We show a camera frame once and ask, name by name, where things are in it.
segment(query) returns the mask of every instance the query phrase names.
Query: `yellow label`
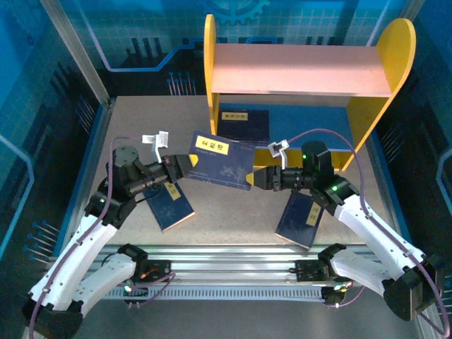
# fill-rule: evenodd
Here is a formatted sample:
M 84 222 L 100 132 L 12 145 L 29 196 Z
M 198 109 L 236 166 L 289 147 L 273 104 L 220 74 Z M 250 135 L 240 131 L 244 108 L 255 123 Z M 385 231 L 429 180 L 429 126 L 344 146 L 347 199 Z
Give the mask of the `yellow label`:
M 248 113 L 246 112 L 221 112 L 222 120 L 240 120 L 248 121 Z
M 306 224 L 309 226 L 315 226 L 317 219 L 319 218 L 320 214 L 320 206 L 316 203 L 313 203 L 311 206 L 311 210 L 309 211 L 308 219 L 306 220 Z
M 170 182 L 165 182 L 163 184 L 165 185 L 165 188 L 170 194 L 172 200 L 176 200 L 181 197 L 181 194 L 179 193 L 179 190 L 175 185 L 171 184 Z
M 210 150 L 212 152 L 224 155 L 227 155 L 227 152 L 229 151 L 229 144 L 205 138 L 203 136 L 198 136 L 196 138 L 195 146 L 197 148 L 200 148 L 201 150 Z

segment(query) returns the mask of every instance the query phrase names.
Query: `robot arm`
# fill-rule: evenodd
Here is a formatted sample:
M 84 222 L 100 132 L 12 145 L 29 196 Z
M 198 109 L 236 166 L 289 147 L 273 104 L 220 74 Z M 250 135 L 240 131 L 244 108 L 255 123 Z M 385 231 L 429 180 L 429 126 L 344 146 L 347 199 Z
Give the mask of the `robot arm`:
M 166 142 L 167 139 L 163 139 L 159 145 L 165 147 Z M 129 278 L 134 283 L 156 278 L 156 274 L 150 274 L 147 253 L 127 244 L 106 265 L 81 281 L 102 247 L 116 234 L 136 207 L 135 196 L 146 189 L 155 189 L 164 182 L 178 181 L 197 162 L 195 155 L 168 155 L 161 158 L 158 155 L 157 159 L 161 161 L 143 165 L 135 148 L 120 147 L 114 150 L 112 198 L 102 222 L 80 242 L 81 235 L 94 225 L 107 203 L 107 180 L 91 196 L 85 216 L 54 265 L 25 297 L 22 311 L 28 323 L 33 310 L 38 308 L 35 321 L 37 332 L 49 339 L 72 338 L 86 314 L 113 287 Z M 71 255 L 65 258 L 71 248 Z M 56 275 L 50 282 L 52 273 Z
M 359 235 L 381 262 L 360 258 L 345 246 L 335 244 L 319 254 L 329 274 L 356 280 L 382 295 L 390 309 L 403 320 L 411 320 L 433 304 L 433 290 L 408 256 L 413 255 L 422 264 L 440 292 L 444 289 L 443 261 L 435 255 L 427 258 L 420 249 L 405 241 L 367 202 L 364 202 L 368 210 L 365 213 L 358 190 L 348 180 L 334 174 L 331 154 L 324 143 L 310 141 L 302 146 L 303 168 L 286 167 L 283 153 L 287 147 L 287 142 L 270 144 L 272 156 L 281 155 L 283 166 L 260 169 L 249 174 L 247 181 L 266 190 L 309 189 L 314 201 Z M 407 251 L 396 246 L 371 218 Z

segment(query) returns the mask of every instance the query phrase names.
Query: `bookshelf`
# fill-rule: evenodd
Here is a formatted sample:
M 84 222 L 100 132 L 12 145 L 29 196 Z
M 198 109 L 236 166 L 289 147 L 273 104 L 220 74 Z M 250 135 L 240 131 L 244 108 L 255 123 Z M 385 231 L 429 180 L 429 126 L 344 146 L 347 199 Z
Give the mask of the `bookshelf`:
M 358 151 L 404 84 L 415 49 L 415 29 L 402 18 L 386 27 L 375 47 L 313 46 L 218 44 L 215 19 L 208 14 L 204 72 L 211 133 L 217 131 L 221 94 L 317 96 L 320 102 L 315 109 L 268 105 L 272 141 L 289 139 L 311 128 L 328 128 L 332 121 L 338 121 L 333 129 Z M 330 96 L 346 97 L 346 107 L 323 106 L 321 98 Z M 327 147 L 334 167 L 345 170 L 352 153 L 336 147 L 337 142 L 330 144 Z M 287 156 L 289 166 L 301 166 L 299 145 L 291 145 Z M 257 148 L 254 164 L 278 165 L 280 159 L 273 159 L 265 148 Z

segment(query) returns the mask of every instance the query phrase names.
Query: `gray table surface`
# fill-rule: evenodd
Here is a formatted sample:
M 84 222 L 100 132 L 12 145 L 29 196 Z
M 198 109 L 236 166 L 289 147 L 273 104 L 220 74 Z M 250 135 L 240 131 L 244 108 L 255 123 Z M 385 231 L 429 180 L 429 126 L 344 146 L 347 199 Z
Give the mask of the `gray table surface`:
M 164 154 L 188 153 L 193 131 L 210 131 L 205 96 L 118 97 L 107 131 L 91 193 L 106 176 L 109 141 L 115 136 L 140 136 L 169 132 L 169 147 Z M 119 141 L 117 145 L 133 145 L 142 163 L 151 162 L 149 145 L 134 141 Z M 365 148 L 359 152 L 366 190 L 365 197 L 384 219 L 374 172 Z M 355 163 L 341 173 L 359 186 Z M 140 203 L 130 214 L 110 244 L 286 244 L 274 232 L 290 195 L 290 191 L 250 191 L 182 179 L 180 187 L 196 214 L 162 233 L 148 207 Z M 344 224 L 324 213 L 315 244 L 363 244 Z

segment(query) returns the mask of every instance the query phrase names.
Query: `book cover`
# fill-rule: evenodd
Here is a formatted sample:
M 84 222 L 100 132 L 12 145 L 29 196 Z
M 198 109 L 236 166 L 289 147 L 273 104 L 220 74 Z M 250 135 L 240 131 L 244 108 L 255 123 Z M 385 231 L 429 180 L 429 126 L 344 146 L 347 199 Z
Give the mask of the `book cover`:
M 267 146 L 270 143 L 268 111 L 221 109 L 217 135 L 242 143 Z
M 306 249 L 314 243 L 323 208 L 312 197 L 292 191 L 275 234 Z
M 195 214 L 177 183 L 165 182 L 158 189 L 148 189 L 144 196 L 163 232 Z
M 246 175 L 253 172 L 254 146 L 206 132 L 194 131 L 190 154 L 198 163 L 185 177 L 249 191 Z

